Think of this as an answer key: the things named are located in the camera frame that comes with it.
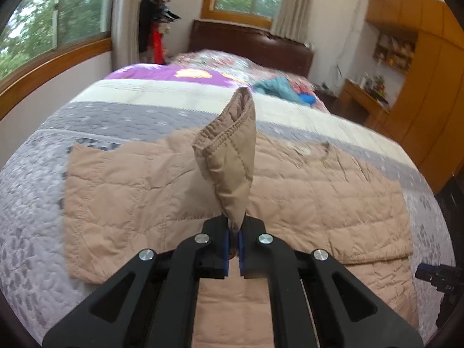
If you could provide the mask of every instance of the silver screw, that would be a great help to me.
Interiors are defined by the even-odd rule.
[[[323,249],[314,251],[313,255],[314,255],[314,258],[316,258],[317,260],[322,260],[322,261],[327,260],[327,258],[329,257],[329,253]]]
[[[200,233],[195,236],[195,242],[198,244],[205,244],[209,242],[209,235]]]
[[[271,234],[261,234],[258,237],[258,241],[261,242],[262,244],[272,243],[273,240],[274,240],[274,237],[271,236]]]
[[[155,252],[150,249],[145,249],[139,252],[139,258],[143,261],[152,260],[154,256]]]

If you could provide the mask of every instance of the beige curtain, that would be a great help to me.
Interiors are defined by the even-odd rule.
[[[114,0],[111,22],[113,69],[139,62],[140,0]]]
[[[306,43],[311,0],[282,0],[279,13],[274,18],[271,34]]]

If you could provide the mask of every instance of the dark brown headboard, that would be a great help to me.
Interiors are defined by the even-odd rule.
[[[224,51],[304,77],[309,74],[314,55],[303,44],[274,37],[264,30],[197,20],[193,22],[188,50]]]

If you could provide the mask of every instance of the desk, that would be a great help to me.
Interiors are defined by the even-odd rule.
[[[382,124],[387,120],[390,109],[350,80],[345,80],[345,86],[333,107],[333,113],[388,136]]]

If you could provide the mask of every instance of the bed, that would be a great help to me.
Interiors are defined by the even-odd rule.
[[[224,64],[217,63],[214,56],[224,58],[223,54],[202,52],[180,55],[173,63],[206,72],[221,71],[231,75],[232,81],[247,84],[252,80],[242,78],[250,76],[250,69],[256,71],[253,80],[266,72],[275,76],[272,72],[276,71],[249,64],[246,59],[235,57],[229,59],[232,63]],[[241,61],[246,62],[244,69],[238,68]],[[62,255],[61,203],[73,143],[110,151],[129,140],[152,142],[176,129],[204,126],[222,111],[236,86],[233,82],[226,86],[204,84],[198,78],[190,82],[153,80],[153,69],[158,67],[127,67],[84,90],[50,116],[0,172],[0,289],[20,324],[39,343],[95,289],[69,278]],[[330,142],[400,181],[414,239],[410,258],[413,273],[420,262],[454,264],[451,240],[433,193],[398,144],[330,115],[322,107],[256,93],[254,100],[257,128],[269,136]],[[428,283],[414,284],[419,332],[428,340],[435,331],[441,295]],[[0,316],[5,318],[8,310],[1,302],[0,309]]]

